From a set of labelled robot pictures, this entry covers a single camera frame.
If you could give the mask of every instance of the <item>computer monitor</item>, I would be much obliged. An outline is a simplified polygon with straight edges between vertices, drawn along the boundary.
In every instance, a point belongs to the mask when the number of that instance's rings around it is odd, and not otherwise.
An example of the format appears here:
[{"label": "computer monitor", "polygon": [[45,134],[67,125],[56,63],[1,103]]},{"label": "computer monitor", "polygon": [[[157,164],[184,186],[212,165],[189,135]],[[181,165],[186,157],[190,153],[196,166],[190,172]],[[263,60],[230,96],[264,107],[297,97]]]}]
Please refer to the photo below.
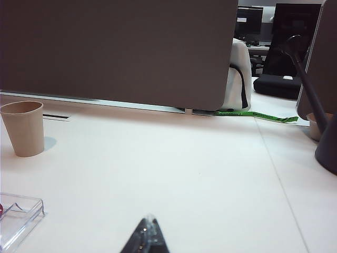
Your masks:
[{"label": "computer monitor", "polygon": [[262,7],[239,6],[236,14],[236,35],[260,34],[262,14]]},{"label": "computer monitor", "polygon": [[[306,66],[306,72],[316,89],[324,111],[332,114],[337,113],[337,71],[335,63],[337,47],[334,45],[334,42],[337,41],[337,33],[334,32],[331,23],[335,20],[336,13],[337,1],[325,1]],[[308,97],[303,89],[301,89],[296,107],[297,113],[303,119],[306,119],[306,115],[312,112]]]}]

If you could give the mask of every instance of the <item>white wall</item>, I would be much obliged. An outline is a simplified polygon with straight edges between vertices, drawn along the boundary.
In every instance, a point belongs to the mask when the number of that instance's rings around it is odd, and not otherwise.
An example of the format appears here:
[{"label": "white wall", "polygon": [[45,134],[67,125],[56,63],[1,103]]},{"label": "white wall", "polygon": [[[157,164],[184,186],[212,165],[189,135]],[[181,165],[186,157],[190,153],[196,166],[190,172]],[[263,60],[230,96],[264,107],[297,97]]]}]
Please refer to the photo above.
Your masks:
[{"label": "white wall", "polygon": [[289,4],[322,4],[324,0],[239,0],[239,5],[275,6],[276,3]]}]

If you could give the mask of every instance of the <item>paper cup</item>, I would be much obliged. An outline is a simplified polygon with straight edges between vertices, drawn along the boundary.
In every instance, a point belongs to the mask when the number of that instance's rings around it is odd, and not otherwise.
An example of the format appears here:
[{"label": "paper cup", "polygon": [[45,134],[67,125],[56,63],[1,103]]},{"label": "paper cup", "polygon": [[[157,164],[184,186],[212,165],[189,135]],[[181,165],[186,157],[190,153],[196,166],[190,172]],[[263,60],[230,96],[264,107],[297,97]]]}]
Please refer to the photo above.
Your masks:
[{"label": "paper cup", "polygon": [[[331,113],[325,113],[326,116],[328,116],[328,119],[331,120],[332,118],[332,114]],[[310,113],[306,116],[306,118],[309,120],[310,122],[310,129],[309,129],[309,135],[310,137],[315,140],[315,141],[320,141],[321,139],[321,132],[318,129],[317,123],[316,123],[316,119],[313,113]]]},{"label": "paper cup", "polygon": [[10,103],[0,108],[14,152],[31,157],[44,150],[43,104],[34,101]]}]

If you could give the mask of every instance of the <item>desk seam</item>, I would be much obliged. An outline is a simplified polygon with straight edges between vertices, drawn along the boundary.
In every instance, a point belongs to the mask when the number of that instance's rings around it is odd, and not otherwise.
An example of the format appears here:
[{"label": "desk seam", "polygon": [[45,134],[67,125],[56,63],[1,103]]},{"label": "desk seam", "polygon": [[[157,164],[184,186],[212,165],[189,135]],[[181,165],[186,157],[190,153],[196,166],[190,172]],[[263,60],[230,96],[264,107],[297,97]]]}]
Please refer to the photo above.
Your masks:
[{"label": "desk seam", "polygon": [[283,186],[281,177],[280,177],[280,175],[279,175],[279,173],[278,173],[278,171],[277,171],[277,168],[276,168],[276,166],[275,166],[274,160],[273,160],[273,158],[272,158],[272,156],[271,156],[271,154],[270,154],[270,151],[269,151],[269,149],[268,149],[268,146],[267,146],[267,144],[266,144],[266,141],[265,141],[264,136],[263,136],[263,134],[262,134],[262,131],[261,131],[261,129],[260,129],[259,123],[257,122],[256,118],[254,118],[254,121],[255,121],[255,123],[256,123],[256,125],[257,125],[257,128],[258,128],[258,130],[259,130],[259,133],[260,133],[260,135],[261,135],[263,144],[264,144],[264,146],[265,146],[265,148],[266,148],[266,150],[267,150],[267,153],[268,153],[268,155],[269,155],[269,158],[270,158],[270,160],[271,160],[271,162],[272,162],[272,164],[273,164],[273,167],[274,167],[274,171],[275,171],[275,173],[276,173],[276,176],[277,176],[277,178],[279,179],[279,182],[280,182],[280,185],[281,185],[283,194],[284,194],[285,199],[286,199],[286,201],[287,201],[287,203],[288,203],[288,206],[289,206],[289,208],[290,208],[291,214],[292,214],[292,216],[293,216],[293,218],[294,218],[294,220],[295,220],[295,224],[296,224],[296,226],[297,226],[297,228],[298,228],[298,230],[299,230],[299,233],[300,233],[300,235],[301,235],[301,238],[302,238],[303,244],[304,244],[304,246],[305,246],[305,249],[306,249],[306,251],[307,251],[308,253],[310,253],[309,247],[308,247],[308,245],[307,245],[307,243],[306,243],[306,241],[305,241],[304,235],[303,235],[303,233],[302,233],[300,224],[299,224],[299,222],[298,222],[298,220],[297,220],[297,218],[296,218],[295,212],[294,212],[294,210],[293,210],[293,208],[292,208],[292,206],[291,206],[291,203],[290,203],[290,200],[289,200],[289,198],[288,198],[288,195],[286,194],[286,191],[285,191],[285,188],[284,188],[284,186]]}]

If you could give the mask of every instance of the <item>green strap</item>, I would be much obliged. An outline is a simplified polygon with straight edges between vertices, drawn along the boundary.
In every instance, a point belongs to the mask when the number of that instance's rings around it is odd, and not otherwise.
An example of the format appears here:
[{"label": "green strap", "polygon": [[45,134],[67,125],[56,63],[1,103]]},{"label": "green strap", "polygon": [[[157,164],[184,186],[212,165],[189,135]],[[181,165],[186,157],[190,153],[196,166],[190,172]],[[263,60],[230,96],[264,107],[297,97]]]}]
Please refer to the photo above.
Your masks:
[{"label": "green strap", "polygon": [[273,120],[273,121],[278,121],[282,123],[294,122],[299,119],[299,117],[290,117],[290,118],[282,119],[282,118],[270,116],[270,115],[259,113],[259,112],[220,112],[220,111],[216,111],[214,115],[215,116],[253,116],[257,118]]}]

